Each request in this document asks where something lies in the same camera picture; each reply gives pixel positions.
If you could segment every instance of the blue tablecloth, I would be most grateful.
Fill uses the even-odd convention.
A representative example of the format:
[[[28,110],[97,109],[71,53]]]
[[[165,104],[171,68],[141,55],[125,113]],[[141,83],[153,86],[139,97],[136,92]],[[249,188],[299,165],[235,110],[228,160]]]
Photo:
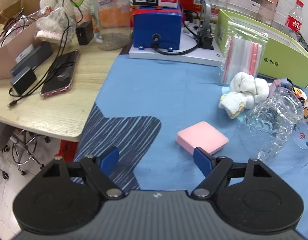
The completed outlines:
[[[175,139],[178,131],[206,121],[229,139],[215,155],[247,162],[255,156],[241,150],[239,119],[229,119],[218,108],[226,90],[215,84],[219,71],[205,65],[119,56],[97,96],[75,161],[117,146],[120,161],[110,177],[125,191],[192,191],[204,176]],[[308,150],[290,139],[269,166],[301,195],[305,209],[297,230],[308,238]]]

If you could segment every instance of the blue device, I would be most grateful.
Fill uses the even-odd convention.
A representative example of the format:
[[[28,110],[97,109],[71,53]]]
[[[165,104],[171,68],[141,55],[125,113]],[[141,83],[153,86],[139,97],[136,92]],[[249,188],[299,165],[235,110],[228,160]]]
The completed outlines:
[[[177,8],[162,7],[158,12],[156,7],[140,7],[147,12],[134,15],[134,47],[151,48],[156,42],[161,49],[180,49],[182,13]]]

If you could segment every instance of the wooden table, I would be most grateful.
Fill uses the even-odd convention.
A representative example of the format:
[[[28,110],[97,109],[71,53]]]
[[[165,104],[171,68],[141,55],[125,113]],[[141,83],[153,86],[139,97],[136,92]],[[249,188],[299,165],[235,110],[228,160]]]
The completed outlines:
[[[97,93],[121,50],[102,51],[94,40],[88,45],[79,46],[76,37],[72,44],[64,51],[80,51],[72,89],[43,99],[39,88],[32,96],[8,108],[7,105],[15,99],[8,94],[10,79],[0,80],[0,122],[67,141],[79,140]],[[37,68],[35,74],[38,80],[55,56],[56,53]]]

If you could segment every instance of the red bottle cap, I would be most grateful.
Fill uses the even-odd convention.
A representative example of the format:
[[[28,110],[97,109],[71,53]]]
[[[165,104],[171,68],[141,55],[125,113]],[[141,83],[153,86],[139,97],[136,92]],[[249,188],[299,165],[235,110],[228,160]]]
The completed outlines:
[[[304,3],[303,3],[302,1],[300,1],[300,0],[297,0],[297,1],[296,1],[296,4],[299,5],[299,6],[301,6],[301,7],[304,6]]]

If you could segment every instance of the white base board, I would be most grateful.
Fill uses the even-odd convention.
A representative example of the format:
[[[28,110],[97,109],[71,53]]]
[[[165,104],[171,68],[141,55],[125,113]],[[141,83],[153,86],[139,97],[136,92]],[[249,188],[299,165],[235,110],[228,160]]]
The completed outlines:
[[[222,53],[214,39],[212,44],[214,50],[197,48],[188,54],[179,56],[163,55],[151,48],[139,50],[133,46],[128,54],[130,58],[171,60],[220,67],[223,61]],[[195,45],[196,41],[193,39],[191,34],[181,33],[180,49],[174,50],[173,52],[185,51]]]

